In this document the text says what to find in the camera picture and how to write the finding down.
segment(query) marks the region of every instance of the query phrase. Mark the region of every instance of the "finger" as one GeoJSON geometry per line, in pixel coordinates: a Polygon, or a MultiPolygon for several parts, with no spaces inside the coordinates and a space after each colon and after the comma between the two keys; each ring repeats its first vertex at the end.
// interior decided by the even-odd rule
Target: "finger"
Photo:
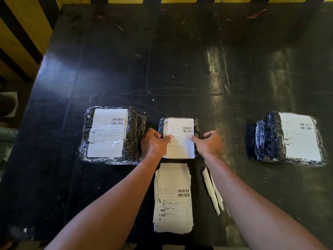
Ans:
{"type": "Polygon", "coordinates": [[[159,132],[157,132],[156,130],[152,129],[151,127],[149,127],[148,131],[151,134],[154,134],[156,137],[160,138],[161,134],[159,132]]]}
{"type": "Polygon", "coordinates": [[[216,134],[216,133],[219,133],[218,131],[210,131],[210,132],[206,132],[203,136],[205,137],[205,138],[209,138],[211,135],[214,135],[214,134],[216,134]]]}
{"type": "Polygon", "coordinates": [[[194,143],[196,143],[197,144],[197,142],[200,140],[200,139],[198,139],[196,136],[194,136],[194,135],[189,135],[189,139],[190,140],[192,140],[194,143]]]}
{"type": "Polygon", "coordinates": [[[172,135],[169,134],[163,140],[165,141],[165,143],[169,143],[171,139],[172,139],[172,135]]]}

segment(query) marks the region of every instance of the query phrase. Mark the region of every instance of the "hand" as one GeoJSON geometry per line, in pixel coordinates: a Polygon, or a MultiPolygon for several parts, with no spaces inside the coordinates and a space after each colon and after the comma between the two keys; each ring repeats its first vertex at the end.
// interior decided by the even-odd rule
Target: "hand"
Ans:
{"type": "Polygon", "coordinates": [[[204,159],[209,157],[221,158],[223,143],[218,131],[210,131],[204,134],[205,139],[198,139],[196,136],[191,135],[190,139],[197,145],[199,154],[204,159]]]}
{"type": "Polygon", "coordinates": [[[146,156],[155,156],[161,159],[167,152],[167,145],[172,139],[172,135],[167,135],[161,139],[161,134],[152,128],[149,128],[145,136],[141,139],[141,150],[146,156]]]}

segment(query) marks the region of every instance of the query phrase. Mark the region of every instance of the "white shipping label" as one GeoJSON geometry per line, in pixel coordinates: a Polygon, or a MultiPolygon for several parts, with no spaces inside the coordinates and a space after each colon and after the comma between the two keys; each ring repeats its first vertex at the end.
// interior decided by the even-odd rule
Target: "white shipping label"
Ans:
{"type": "Polygon", "coordinates": [[[193,118],[168,118],[168,133],[172,139],[166,148],[166,158],[194,159],[194,143],[189,135],[194,134],[193,118]]]}
{"type": "Polygon", "coordinates": [[[316,127],[306,115],[279,112],[286,146],[286,158],[321,161],[316,127]]]}
{"type": "Polygon", "coordinates": [[[95,109],[87,157],[121,157],[127,109],[95,109]]]}

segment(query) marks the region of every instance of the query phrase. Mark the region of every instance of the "black table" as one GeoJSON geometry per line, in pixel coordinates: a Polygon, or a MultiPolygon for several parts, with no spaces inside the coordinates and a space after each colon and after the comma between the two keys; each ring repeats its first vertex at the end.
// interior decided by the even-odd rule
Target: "black table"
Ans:
{"type": "MultiPolygon", "coordinates": [[[[331,160],[260,163],[244,146],[246,124],[279,110],[316,117],[332,154],[332,14],[333,3],[64,6],[0,185],[0,235],[51,240],[125,177],[133,166],[82,163],[78,146],[87,108],[133,106],[154,128],[192,117],[202,134],[218,129],[237,175],[333,247],[331,160]]],[[[244,246],[227,210],[215,213],[203,160],[187,163],[193,231],[153,232],[151,185],[128,241],[244,246]]]]}

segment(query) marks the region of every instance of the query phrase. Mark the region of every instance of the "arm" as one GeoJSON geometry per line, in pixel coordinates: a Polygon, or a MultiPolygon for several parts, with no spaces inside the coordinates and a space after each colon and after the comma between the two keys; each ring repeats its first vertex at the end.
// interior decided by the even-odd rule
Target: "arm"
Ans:
{"type": "Polygon", "coordinates": [[[218,131],[191,140],[205,159],[217,189],[239,231],[251,249],[326,249],[300,223],[246,185],[221,160],[223,144],[218,131]]]}
{"type": "Polygon", "coordinates": [[[121,249],[172,136],[149,128],[141,140],[144,160],[122,181],[77,214],[46,249],[121,249]]]}

